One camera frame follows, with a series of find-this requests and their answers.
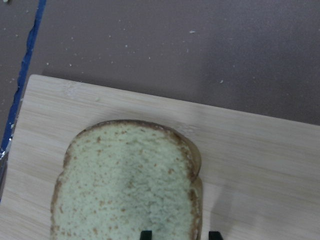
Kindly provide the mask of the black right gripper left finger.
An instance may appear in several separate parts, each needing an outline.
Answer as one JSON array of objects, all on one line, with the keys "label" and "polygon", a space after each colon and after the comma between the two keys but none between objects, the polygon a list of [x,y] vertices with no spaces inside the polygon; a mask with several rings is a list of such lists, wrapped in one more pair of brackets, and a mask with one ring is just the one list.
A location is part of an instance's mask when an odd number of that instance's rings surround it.
[{"label": "black right gripper left finger", "polygon": [[143,230],[140,232],[140,240],[152,240],[152,231],[151,230]]}]

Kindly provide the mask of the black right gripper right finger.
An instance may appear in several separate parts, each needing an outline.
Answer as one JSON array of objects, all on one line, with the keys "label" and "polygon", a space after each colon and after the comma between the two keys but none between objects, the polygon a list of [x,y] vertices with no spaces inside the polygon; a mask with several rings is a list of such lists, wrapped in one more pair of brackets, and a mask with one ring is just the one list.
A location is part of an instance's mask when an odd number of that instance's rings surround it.
[{"label": "black right gripper right finger", "polygon": [[222,240],[222,235],[219,231],[209,231],[208,232],[209,240]]}]

